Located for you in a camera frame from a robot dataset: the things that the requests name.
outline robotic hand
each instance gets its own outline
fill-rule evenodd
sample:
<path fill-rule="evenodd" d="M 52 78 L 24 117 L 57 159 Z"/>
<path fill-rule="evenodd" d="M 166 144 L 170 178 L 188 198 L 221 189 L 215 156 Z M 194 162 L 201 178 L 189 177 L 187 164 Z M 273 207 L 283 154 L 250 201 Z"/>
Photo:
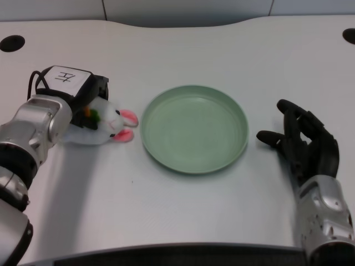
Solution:
<path fill-rule="evenodd" d="M 298 239 L 310 265 L 355 265 L 351 215 L 336 180 L 338 143 L 311 112 L 280 100 L 285 134 L 260 131 L 257 138 L 288 162 L 298 183 Z M 312 140 L 302 141 L 300 133 Z"/>
<path fill-rule="evenodd" d="M 36 94 L 30 98 L 36 74 Z M 108 99 L 107 83 L 105 77 L 62 66 L 35 71 L 28 101 L 0 127 L 0 265 L 17 265 L 32 239 L 33 227 L 22 212 L 29 204 L 32 179 L 46 161 L 48 150 L 69 123 L 93 126 L 83 109 L 97 96 Z"/>

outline gray wall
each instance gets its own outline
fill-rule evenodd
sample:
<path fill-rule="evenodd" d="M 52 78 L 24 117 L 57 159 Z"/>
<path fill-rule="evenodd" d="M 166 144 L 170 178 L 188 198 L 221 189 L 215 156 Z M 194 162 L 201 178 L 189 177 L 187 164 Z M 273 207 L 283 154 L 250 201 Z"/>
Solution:
<path fill-rule="evenodd" d="M 355 14 L 355 0 L 0 0 L 0 21 L 107 19 L 198 27 L 293 14 Z"/>

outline white label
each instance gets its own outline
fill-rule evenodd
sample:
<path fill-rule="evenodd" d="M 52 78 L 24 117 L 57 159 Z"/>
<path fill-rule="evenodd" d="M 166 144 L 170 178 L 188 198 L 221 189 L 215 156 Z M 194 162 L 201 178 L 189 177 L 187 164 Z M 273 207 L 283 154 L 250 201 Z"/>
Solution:
<path fill-rule="evenodd" d="M 64 93 L 76 96 L 78 91 L 90 77 L 89 72 L 54 66 L 44 76 L 48 86 L 52 90 L 59 90 Z M 43 82 L 38 84 L 38 89 L 44 88 Z"/>

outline pink bunny ear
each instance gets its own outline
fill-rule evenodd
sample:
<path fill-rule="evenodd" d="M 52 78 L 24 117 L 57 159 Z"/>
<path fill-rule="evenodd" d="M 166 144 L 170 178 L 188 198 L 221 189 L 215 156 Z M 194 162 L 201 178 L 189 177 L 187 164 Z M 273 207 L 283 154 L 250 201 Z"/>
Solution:
<path fill-rule="evenodd" d="M 124 125 L 125 126 L 130 126 L 130 127 L 136 127 L 138 126 L 138 118 L 130 110 L 120 110 L 120 114 L 123 117 L 124 120 Z"/>
<path fill-rule="evenodd" d="M 112 139 L 119 142 L 129 142 L 133 137 L 134 133 L 132 129 L 122 129 L 118 134 L 112 137 Z"/>

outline plate rim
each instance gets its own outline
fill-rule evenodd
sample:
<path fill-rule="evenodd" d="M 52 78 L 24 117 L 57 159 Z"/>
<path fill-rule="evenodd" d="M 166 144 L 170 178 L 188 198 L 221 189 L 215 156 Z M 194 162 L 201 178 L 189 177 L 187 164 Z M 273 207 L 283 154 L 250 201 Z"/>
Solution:
<path fill-rule="evenodd" d="M 235 100 L 234 100 L 230 95 L 228 95 L 227 93 L 225 93 L 225 92 L 223 92 L 223 91 L 221 91 L 221 90 L 217 90 L 217 89 L 215 89 L 215 88 L 209 87 L 209 86 L 197 85 L 197 84 L 180 85 L 180 86 L 177 86 L 177 87 L 173 87 L 173 88 L 171 88 L 171 89 L 164 90 L 163 92 L 161 92 L 160 94 L 158 94 L 156 97 L 154 97 L 154 98 L 147 104 L 147 106 L 145 107 L 145 109 L 144 109 L 144 111 L 143 111 L 143 114 L 142 114 L 142 116 L 141 116 L 141 123 L 140 123 L 140 124 L 141 124 L 141 125 L 143 124 L 143 120 L 144 120 L 144 118 L 146 117 L 146 112 L 147 112 L 149 106 L 153 103 L 153 101 L 155 101 L 155 99 L 157 99 L 160 95 L 162 95 L 162 94 L 164 94 L 164 93 L 167 93 L 167 92 L 170 91 L 170 90 L 175 90 L 175 89 L 178 89 L 178 88 L 181 88 L 181 87 L 186 87 L 186 86 L 198 86 L 198 87 L 205 87 L 205 88 L 209 88 L 209 89 L 212 89 L 212 90 L 216 90 L 216 91 L 218 91 L 218 92 L 220 92 L 220 93 L 226 95 L 227 97 L 229 97 L 229 98 L 239 107 L 239 109 L 241 110 L 242 115 L 243 115 L 243 117 L 244 117 L 244 119 L 245 119 L 245 121 L 246 121 L 246 133 L 247 133 L 247 134 L 246 134 L 246 138 L 245 138 L 244 143 L 243 143 L 243 146 L 242 146 L 242 148 L 240 149 L 239 153 L 238 153 L 231 161 L 229 161 L 228 163 L 223 164 L 222 166 L 220 166 L 220 167 L 218 167 L 218 168 L 215 168 L 215 169 L 212 169 L 212 170 L 208 170 L 208 171 L 183 171 L 183 170 L 180 170 L 180 169 L 176 169 L 176 168 L 174 168 L 174 167 L 171 167 L 171 166 L 169 166 L 169 165 L 167 165 L 167 164 L 165 164 L 165 163 L 162 163 L 161 161 L 159 161 L 159 160 L 153 155 L 153 153 L 148 149 L 148 147 L 147 147 L 147 145 L 146 145 L 146 143 L 145 143 L 145 141 L 144 141 L 144 138 L 143 138 L 143 127 L 142 127 L 142 126 L 140 126 L 140 129 L 139 129 L 141 141 L 142 141 L 142 143 L 143 143 L 144 148 L 147 150 L 147 152 L 149 153 L 149 155 L 150 155 L 151 157 L 153 157 L 153 159 L 154 159 L 156 162 L 158 162 L 159 164 L 161 164 L 161 165 L 163 165 L 163 166 L 165 166 L 165 167 L 167 167 L 167 168 L 169 168 L 169 169 L 171 169 L 171 170 L 174 170 L 174 171 L 179 172 L 179 173 L 190 174 L 190 175 L 203 175 L 203 174 L 206 174 L 206 173 L 216 172 L 216 171 L 218 171 L 218 170 L 221 170 L 221 169 L 227 167 L 228 165 L 231 165 L 233 162 L 235 162 L 235 161 L 242 155 L 242 153 L 244 152 L 244 150 L 245 150 L 245 148 L 246 148 L 246 146 L 247 146 L 247 144 L 248 144 L 248 142 L 249 142 L 249 134 L 250 134 L 250 131 L 249 131 L 249 122 L 248 122 L 247 116 L 246 116 L 246 114 L 245 114 L 243 108 L 237 103 L 237 101 L 235 101 Z"/>

